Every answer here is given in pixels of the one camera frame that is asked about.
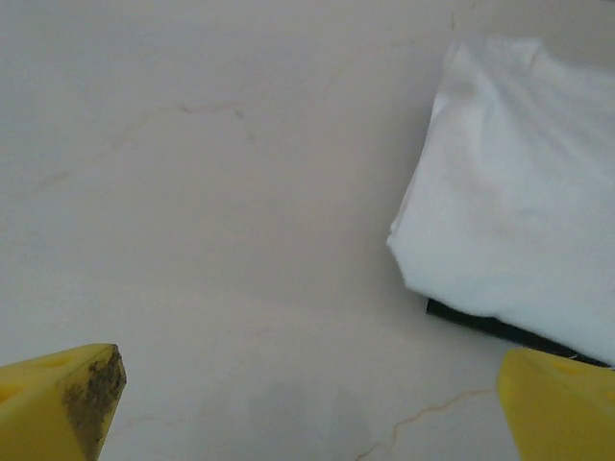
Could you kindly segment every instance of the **dirt stain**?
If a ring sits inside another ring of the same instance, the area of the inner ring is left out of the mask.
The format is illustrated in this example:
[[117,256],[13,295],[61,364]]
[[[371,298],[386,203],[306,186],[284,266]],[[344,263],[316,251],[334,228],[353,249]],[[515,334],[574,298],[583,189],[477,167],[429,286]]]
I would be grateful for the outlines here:
[[38,183],[37,190],[43,190],[54,185],[60,185],[63,182],[67,182],[70,179],[70,171],[63,170],[53,175],[49,175],[47,178]]
[[87,384],[69,386],[62,403],[85,459],[95,461],[105,437],[105,418],[114,410],[126,385],[126,374],[117,346],[109,361],[92,363],[88,372]]

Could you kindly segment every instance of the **white floor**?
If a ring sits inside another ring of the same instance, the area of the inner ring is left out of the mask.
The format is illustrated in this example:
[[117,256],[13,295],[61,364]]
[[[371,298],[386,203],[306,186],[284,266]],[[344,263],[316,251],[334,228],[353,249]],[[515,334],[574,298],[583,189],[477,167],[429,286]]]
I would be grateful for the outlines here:
[[456,34],[602,63],[597,1],[499,3],[3,2],[0,363],[118,343],[103,461],[516,459],[509,345],[384,246]]

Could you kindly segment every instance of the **folded white cloth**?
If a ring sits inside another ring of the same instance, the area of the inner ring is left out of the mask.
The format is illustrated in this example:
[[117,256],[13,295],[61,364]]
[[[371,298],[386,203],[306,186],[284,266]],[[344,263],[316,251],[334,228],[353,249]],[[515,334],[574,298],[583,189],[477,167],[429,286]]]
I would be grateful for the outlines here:
[[388,245],[406,285],[615,363],[615,75],[473,37]]

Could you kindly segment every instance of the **black strip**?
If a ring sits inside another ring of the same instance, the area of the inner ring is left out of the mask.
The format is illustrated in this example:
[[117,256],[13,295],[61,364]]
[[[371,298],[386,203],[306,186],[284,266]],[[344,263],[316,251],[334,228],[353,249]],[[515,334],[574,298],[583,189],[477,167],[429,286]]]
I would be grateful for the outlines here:
[[543,338],[542,336],[525,331],[524,329],[500,322],[494,317],[476,317],[474,315],[464,314],[463,312],[454,310],[435,300],[429,300],[427,304],[427,313],[453,322],[454,324],[511,341],[526,348],[559,355],[560,357],[573,358],[576,361],[596,365],[598,367],[608,367],[608,365],[600,360],[578,353],[561,344]]

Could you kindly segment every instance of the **white fabric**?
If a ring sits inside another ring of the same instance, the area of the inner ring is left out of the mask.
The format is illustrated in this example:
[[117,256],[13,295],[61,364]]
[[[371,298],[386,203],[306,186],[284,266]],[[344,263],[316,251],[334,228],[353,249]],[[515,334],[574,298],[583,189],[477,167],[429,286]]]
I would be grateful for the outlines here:
[[615,76],[452,47],[388,245],[406,285],[615,363]]

